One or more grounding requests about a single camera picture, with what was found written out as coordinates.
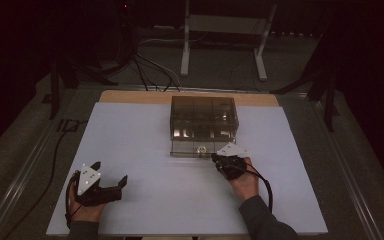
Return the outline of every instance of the hand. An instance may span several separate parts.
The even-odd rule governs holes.
[[[245,163],[247,163],[247,170],[255,172],[255,170],[248,166],[252,165],[251,159],[249,157],[245,158]],[[242,201],[245,201],[253,196],[259,194],[258,191],[258,177],[250,173],[244,173],[239,178],[230,180],[230,185],[232,185],[233,191]]]
[[[80,203],[76,202],[74,197],[74,184],[75,182],[71,184],[69,193],[71,221],[99,222],[102,212],[104,211],[105,204],[93,207],[82,206]]]

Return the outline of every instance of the floor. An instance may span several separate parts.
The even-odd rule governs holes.
[[[156,34],[139,45],[139,54],[163,65],[173,81],[185,91],[233,91],[267,93],[298,79],[317,40],[303,37],[270,37],[263,53],[268,80],[257,78],[249,44],[239,47],[193,45],[189,75],[180,77],[182,44],[178,40],[161,41]],[[168,83],[162,74],[139,59],[146,73],[149,90],[153,84],[163,89]],[[38,93],[25,107],[0,139],[0,239],[60,239],[45,232],[56,200],[64,189],[77,146],[85,126],[67,134],[59,148],[62,135],[59,124],[67,119],[84,121],[93,104],[106,89],[145,90],[136,64],[109,77],[118,86],[103,86],[86,77],[77,89],[62,87],[61,109],[55,120],[49,120],[50,105],[42,99],[50,93],[50,77],[37,85]],[[305,93],[311,85],[279,95],[279,104],[290,121],[313,189],[319,201],[329,233],[300,236],[300,239],[384,239],[384,173],[364,133],[353,118],[344,97],[336,93],[334,133],[327,131],[321,120],[323,102],[309,102]],[[55,163],[55,175],[51,169]],[[49,189],[34,210],[18,225],[17,222],[35,204],[50,182]],[[101,236],[100,239],[122,239]],[[191,239],[190,237],[147,237],[153,240]],[[201,240],[247,239],[246,236],[203,236]]]

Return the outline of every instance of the table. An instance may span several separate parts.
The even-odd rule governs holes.
[[[101,160],[101,186],[115,185],[129,175],[123,199],[107,206],[100,234],[247,234],[237,211],[240,202],[214,164],[169,156],[173,95],[234,97],[240,124],[237,142],[246,146],[255,167],[271,182],[273,213],[299,234],[327,232],[287,119],[273,95],[105,91],[95,105],[69,174],[82,163]],[[62,221],[64,192],[48,235],[68,233]]]

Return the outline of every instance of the wire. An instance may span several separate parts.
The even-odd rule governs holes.
[[[142,80],[143,86],[145,87],[146,91],[148,91],[148,86],[146,86],[146,82],[145,82],[145,79],[143,78],[142,72],[139,70],[140,67],[139,67],[139,63],[138,63],[138,61],[136,61],[136,59],[133,58],[133,62],[136,63],[136,66],[137,66],[138,71],[139,71],[139,77],[140,77],[140,79]]]
[[[141,59],[143,59],[143,60],[145,60],[145,61],[147,61],[147,62],[149,62],[149,63],[151,63],[151,64],[153,64],[153,65],[155,65],[156,67],[158,67],[162,72],[164,72],[164,73],[167,75],[167,77],[170,79],[170,84],[167,85],[167,87],[164,89],[164,91],[166,91],[166,90],[170,87],[171,83],[174,84],[174,86],[176,87],[176,89],[177,89],[179,92],[183,92],[183,91],[184,91],[184,90],[183,90],[183,87],[182,87],[182,85],[181,85],[181,83],[180,83],[179,76],[177,76],[177,74],[176,74],[173,70],[171,70],[171,69],[169,69],[169,68],[167,68],[167,67],[165,67],[165,66],[163,66],[163,65],[161,65],[161,64],[158,64],[158,63],[156,63],[156,62],[154,62],[154,61],[151,61],[151,60],[149,60],[149,59],[143,57],[143,56],[140,55],[139,53],[136,53],[135,55],[138,56],[139,58],[141,58]],[[168,74],[168,73],[166,72],[166,70],[169,71],[169,72],[171,72],[171,73],[176,77],[177,83],[174,82],[173,78],[170,76],[170,74]]]
[[[239,85],[239,86],[236,86],[233,82],[232,82],[232,78],[234,76],[234,71],[236,68],[238,68],[240,65],[244,64],[246,62],[246,59],[249,57],[249,55],[247,54],[246,56],[243,56],[240,60],[237,61],[237,64],[236,65],[233,65],[233,67],[226,67],[226,68],[230,68],[230,74],[229,74],[229,78],[228,78],[228,83],[230,84],[230,86],[232,86],[235,90],[241,90],[241,89],[245,89],[245,91],[248,91],[249,90],[254,90],[254,91],[257,91],[257,92],[261,92],[261,90],[255,85],[255,77],[254,77],[254,73],[255,73],[255,64],[250,64],[252,66],[252,69],[251,69],[251,74],[250,74],[250,77],[252,79],[252,86],[247,86],[248,84],[245,84],[245,85]]]
[[[77,211],[80,210],[82,205],[80,205],[73,214],[70,214],[70,204],[69,204],[69,195],[71,191],[71,185],[76,182],[78,184],[78,179],[80,178],[80,172],[76,171],[73,176],[68,181],[67,188],[65,190],[65,219],[67,220],[67,227],[70,228],[71,219],[73,218],[74,214],[77,213]]]
[[[139,70],[134,69],[132,66],[129,66],[129,67],[130,67],[130,69],[131,69],[134,73],[136,73],[136,75],[138,75],[138,77],[140,77]],[[145,77],[146,77],[146,80],[147,80],[148,82],[150,82],[152,85],[155,86],[155,90],[156,90],[156,91],[161,91],[161,89],[158,87],[158,85],[156,85],[154,82],[152,82],[151,80],[149,80],[149,78],[146,76],[146,74],[144,74],[144,75],[145,75]]]
[[[158,71],[158,72],[161,72],[161,73],[167,75],[167,72],[161,70],[160,68],[156,68],[156,67],[154,67],[154,66],[150,66],[150,65],[148,65],[148,64],[146,64],[146,63],[142,63],[142,62],[139,62],[139,61],[138,61],[138,63],[139,63],[140,65],[145,66],[145,67],[151,68],[152,70],[155,70],[155,71]],[[172,83],[173,83],[173,79],[170,79],[170,77],[169,77],[169,83],[167,84],[167,86],[165,87],[165,89],[164,89],[163,91],[166,91],[166,90],[168,89],[168,87],[170,87],[170,85],[171,85]]]
[[[5,235],[5,237],[3,239],[7,239],[20,225],[21,223],[27,218],[27,216],[29,216],[29,214],[33,211],[33,209],[36,208],[36,206],[40,203],[40,201],[42,201],[43,197],[45,196],[46,192],[49,190],[49,187],[51,186],[53,180],[54,180],[54,176],[55,176],[55,166],[56,166],[56,162],[57,162],[57,153],[58,153],[58,149],[59,149],[59,146],[61,144],[61,141],[62,139],[64,138],[65,135],[67,135],[67,133],[69,133],[71,130],[74,130],[76,129],[78,126],[80,126],[81,124],[84,124],[84,123],[87,123],[87,121],[83,121],[83,122],[79,122],[77,123],[76,125],[70,127],[69,129],[67,129],[61,136],[60,138],[58,139],[58,142],[57,142],[57,145],[55,147],[55,150],[54,150],[54,156],[52,158],[52,170],[51,170],[51,176],[49,177],[49,181],[48,181],[48,184],[46,185],[45,189],[43,190],[42,194],[39,196],[39,198],[36,200],[36,202],[29,208],[29,210],[27,210],[27,212],[23,215],[23,217],[20,218],[20,220],[18,220],[18,222],[12,227],[12,229],[7,233],[7,235]]]
[[[143,74],[144,78],[149,82],[151,83],[152,85],[155,86],[155,91],[160,91],[161,92],[161,89],[158,87],[158,85],[156,83],[154,83],[153,81],[151,81],[151,79],[148,77],[148,75],[146,75],[146,71],[142,69],[141,65],[143,65],[143,63],[139,62],[136,60],[136,58],[134,59],[134,61],[136,61],[139,65],[138,65],[138,71],[140,73]]]

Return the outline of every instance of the white stand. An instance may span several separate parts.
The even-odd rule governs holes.
[[[187,76],[189,72],[189,31],[207,31],[224,33],[260,34],[261,43],[254,50],[255,63],[257,65],[258,77],[261,81],[267,80],[266,70],[262,59],[262,53],[270,33],[271,24],[277,5],[270,7],[267,19],[219,17],[189,14],[189,0],[185,3],[185,39],[183,46],[182,65],[180,74]]]

